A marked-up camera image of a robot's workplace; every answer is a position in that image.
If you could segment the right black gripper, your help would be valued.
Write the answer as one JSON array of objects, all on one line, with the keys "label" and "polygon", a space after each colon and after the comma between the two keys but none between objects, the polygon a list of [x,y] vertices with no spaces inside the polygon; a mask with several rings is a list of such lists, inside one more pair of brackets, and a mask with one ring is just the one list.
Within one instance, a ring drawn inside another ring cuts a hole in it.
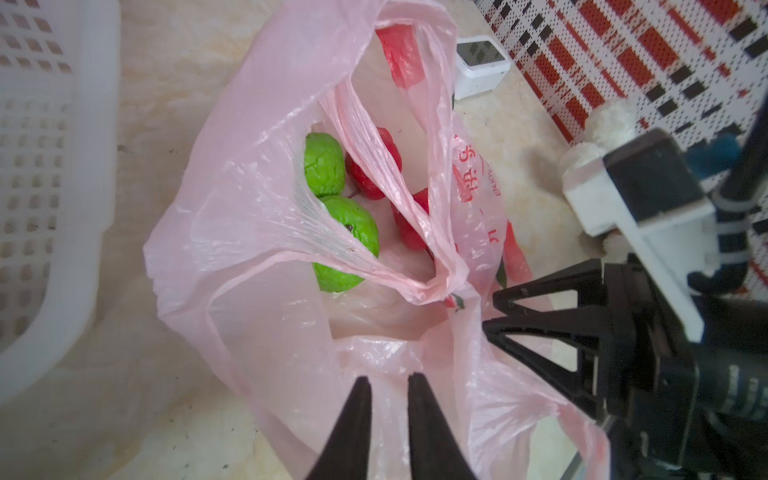
[{"label": "right black gripper", "polygon": [[[482,323],[487,340],[518,360],[594,420],[604,287],[608,305],[633,328],[621,397],[606,404],[613,479],[764,479],[767,476],[767,304],[693,296],[704,321],[691,341],[639,264],[590,259],[499,290],[507,315]],[[577,308],[528,307],[522,301],[575,291]],[[576,351],[571,371],[517,336],[562,342]]]}]

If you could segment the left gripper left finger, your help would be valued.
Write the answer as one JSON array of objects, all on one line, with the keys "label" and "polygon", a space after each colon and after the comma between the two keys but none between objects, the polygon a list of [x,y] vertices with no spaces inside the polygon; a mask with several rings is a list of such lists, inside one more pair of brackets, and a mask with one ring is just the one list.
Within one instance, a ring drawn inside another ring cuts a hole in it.
[{"label": "left gripper left finger", "polygon": [[366,480],[372,427],[372,389],[358,377],[307,480]]}]

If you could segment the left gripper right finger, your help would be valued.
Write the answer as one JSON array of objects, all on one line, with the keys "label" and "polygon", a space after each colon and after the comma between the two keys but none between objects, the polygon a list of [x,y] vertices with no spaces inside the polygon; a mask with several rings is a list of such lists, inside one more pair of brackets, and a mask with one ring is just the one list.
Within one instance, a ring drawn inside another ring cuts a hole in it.
[{"label": "left gripper right finger", "polygon": [[413,480],[476,478],[423,373],[408,378],[407,412]]}]

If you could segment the pink plastic bag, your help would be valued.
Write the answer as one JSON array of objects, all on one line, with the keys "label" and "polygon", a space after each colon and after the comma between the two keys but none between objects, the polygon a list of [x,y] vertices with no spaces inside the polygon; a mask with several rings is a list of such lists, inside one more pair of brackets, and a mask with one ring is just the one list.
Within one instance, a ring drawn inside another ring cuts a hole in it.
[{"label": "pink plastic bag", "polygon": [[[350,391],[373,390],[368,475],[410,474],[406,391],[425,373],[482,479],[522,479],[533,426],[555,416],[610,475],[605,434],[481,323],[496,273],[529,278],[490,165],[451,96],[457,29],[434,1],[288,1],[254,38],[200,131],[144,248],[160,319],[244,397],[290,475],[315,465]],[[425,237],[426,280],[373,255],[303,173],[333,134]]]}]

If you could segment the white plastic basket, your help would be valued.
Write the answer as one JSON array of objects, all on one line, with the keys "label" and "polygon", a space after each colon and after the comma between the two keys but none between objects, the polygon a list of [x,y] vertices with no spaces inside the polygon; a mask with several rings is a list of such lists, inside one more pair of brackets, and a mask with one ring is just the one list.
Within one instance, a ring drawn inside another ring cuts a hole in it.
[{"label": "white plastic basket", "polygon": [[114,220],[121,9],[1,5],[1,398],[90,326]]}]

